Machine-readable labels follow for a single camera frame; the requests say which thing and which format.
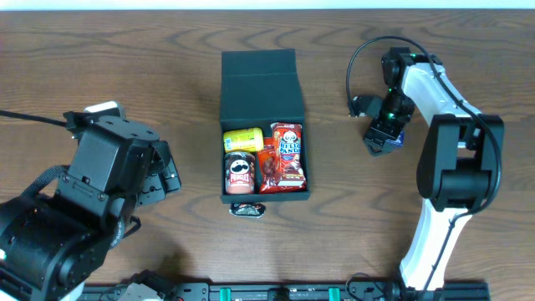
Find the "small black object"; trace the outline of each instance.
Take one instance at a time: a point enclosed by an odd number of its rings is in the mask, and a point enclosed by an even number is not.
[[[379,116],[383,99],[377,95],[361,95],[353,98],[349,103],[349,114],[351,117],[367,115],[371,118]]]
[[[235,217],[263,217],[266,213],[266,207],[263,204],[243,203],[231,204],[229,212]]]

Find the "wood grain surface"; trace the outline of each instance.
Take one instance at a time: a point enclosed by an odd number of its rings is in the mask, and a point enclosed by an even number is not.
[[[502,188],[465,227],[447,279],[483,279],[495,300],[534,300],[535,13],[533,11],[293,11],[0,13],[0,109],[61,119],[110,99],[168,140],[184,189],[137,213],[143,227],[90,277],[115,283],[143,269],[214,282],[341,281],[393,275],[420,215],[419,113],[405,147],[371,157],[369,120],[350,119],[347,63],[365,40],[413,38],[438,54],[473,105],[506,122]],[[372,44],[352,89],[385,93]],[[308,202],[270,203],[261,219],[228,214],[220,195],[221,51],[295,48],[307,110]],[[71,162],[66,130],[0,118],[0,197]]]

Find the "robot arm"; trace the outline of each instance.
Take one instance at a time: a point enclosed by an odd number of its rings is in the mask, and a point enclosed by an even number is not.
[[[446,77],[442,62],[431,55],[436,71],[446,87],[464,106],[484,120],[501,148],[502,120],[482,115],[468,104]],[[440,290],[444,272],[456,239],[471,215],[496,185],[496,155],[489,136],[467,112],[456,105],[435,78],[426,56],[408,48],[391,48],[381,59],[389,93],[385,100],[376,96],[355,97],[349,103],[352,115],[374,118],[364,143],[374,156],[391,152],[406,123],[418,107],[429,126],[417,169],[417,184],[423,196],[422,211],[410,250],[400,264],[403,286],[412,291]],[[458,157],[460,148],[473,157]],[[455,217],[463,217],[451,222]]]
[[[167,143],[115,102],[64,116],[79,140],[71,165],[48,169],[0,206],[0,290],[17,300],[75,300],[131,233],[126,225],[139,222],[135,209],[181,189]],[[55,179],[53,196],[39,193]]]

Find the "black mount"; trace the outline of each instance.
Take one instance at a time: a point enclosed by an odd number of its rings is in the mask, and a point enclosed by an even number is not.
[[[134,275],[130,283],[144,284],[164,301],[345,301],[352,300],[343,283],[280,283],[280,284],[210,284],[171,283],[154,273],[144,271]],[[413,290],[396,286],[394,282],[377,280],[383,294],[369,279],[349,283],[349,290],[366,301],[416,301]],[[128,284],[115,287],[88,286],[79,300],[119,300],[126,294]],[[446,283],[444,288],[428,292],[422,301],[490,300],[486,283]]]
[[[167,143],[119,108],[64,116],[79,140],[71,165],[0,206],[0,289],[18,300],[63,297],[103,264],[137,206],[181,188]],[[55,179],[52,197],[39,194]]]

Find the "black cable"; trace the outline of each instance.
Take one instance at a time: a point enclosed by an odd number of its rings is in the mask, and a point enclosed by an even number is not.
[[[373,42],[384,40],[384,39],[396,39],[396,40],[400,40],[400,41],[404,41],[404,42],[410,43],[410,44],[414,45],[415,47],[417,47],[425,55],[425,57],[427,58],[427,60],[430,63],[430,67],[431,67],[431,70],[433,71],[433,75],[435,76],[435,79],[438,80],[438,82],[441,85],[441,87],[445,90],[445,92],[451,97],[453,102],[459,108],[461,108],[463,111],[465,111],[477,124],[479,124],[479,126],[485,132],[485,135],[488,135],[488,137],[489,137],[489,139],[491,141],[491,144],[492,144],[492,149],[494,150],[494,156],[496,158],[496,182],[495,182],[495,185],[492,188],[492,190],[489,191],[489,193],[488,193],[489,197],[487,198],[487,201],[485,203],[481,204],[478,208],[474,208],[474,209],[471,209],[471,210],[469,210],[469,211],[467,211],[465,213],[456,215],[450,220],[450,226],[448,228],[448,232],[446,234],[446,238],[444,239],[444,242],[442,243],[442,247],[441,247],[441,250],[440,250],[440,252],[438,254],[438,257],[436,258],[435,265],[431,266],[431,273],[430,273],[427,281],[425,281],[425,286],[424,286],[423,290],[420,292],[419,297],[417,298],[417,299],[420,299],[421,297],[423,297],[423,295],[425,294],[425,292],[429,288],[429,284],[430,284],[431,280],[433,279],[433,275],[435,274],[436,268],[438,267],[438,265],[439,265],[439,263],[440,263],[440,261],[442,259],[442,255],[444,254],[444,251],[446,250],[446,245],[447,245],[447,243],[448,243],[448,241],[450,239],[451,232],[453,231],[453,228],[455,227],[456,222],[462,217],[467,217],[467,216],[474,215],[474,214],[477,214],[479,212],[482,212],[483,210],[487,209],[487,207],[489,207],[492,204],[492,202],[494,201],[494,198],[496,197],[497,192],[498,192],[498,188],[500,186],[500,182],[502,181],[502,157],[500,156],[500,147],[498,146],[496,137],[491,132],[491,129],[488,127],[487,123],[484,120],[482,120],[478,115],[476,115],[474,112],[469,110],[463,104],[464,100],[458,99],[453,94],[453,92],[451,92],[451,90],[447,87],[446,83],[444,83],[444,80],[441,78],[441,74],[436,71],[436,67],[435,67],[435,64],[433,63],[433,59],[432,59],[431,55],[427,52],[427,50],[425,50],[425,48],[421,47],[417,42],[415,42],[415,41],[413,41],[413,40],[411,40],[409,38],[402,38],[402,37],[397,37],[397,36],[383,36],[383,37],[373,38],[370,41],[367,41],[366,43],[362,44],[359,48],[357,48],[357,50],[353,54],[353,57],[349,61],[348,72],[346,74],[345,89],[346,89],[347,96],[348,96],[348,102],[351,101],[351,93],[349,91],[349,77],[351,75],[351,69],[353,67],[353,62],[354,62],[357,54],[359,54],[359,52],[364,47],[366,47],[367,45],[369,45],[369,44],[371,44]]]
[[[130,229],[128,230],[125,235],[123,235],[123,238],[122,239],[125,239],[127,238],[128,236],[136,233],[138,230],[141,229],[141,220],[139,217],[137,216],[131,216],[130,217],[130,222],[135,222],[135,225]]]
[[[43,123],[47,123],[47,124],[50,124],[50,125],[58,125],[58,126],[63,126],[63,127],[65,127],[67,125],[67,123],[64,122],[64,121],[53,120],[53,119],[46,118],[46,117],[41,117],[41,116],[14,113],[14,112],[9,112],[9,111],[5,111],[5,110],[0,110],[0,116],[5,116],[5,117],[9,117],[9,118],[16,118],[16,119],[20,119],[20,120],[38,121],[38,122],[43,122]]]
[[[385,296],[385,288],[380,288],[379,285],[367,273],[354,273],[353,275],[351,275],[351,277],[349,277],[348,281],[345,282],[345,291],[349,294],[349,296],[351,296],[351,298],[354,298],[357,301],[365,301],[364,299],[357,297],[357,295],[355,295],[349,289],[349,282],[357,276],[364,276],[367,279],[369,279],[370,282],[372,282],[375,285],[375,287],[383,294],[382,296],[374,297],[374,300],[379,300]]]

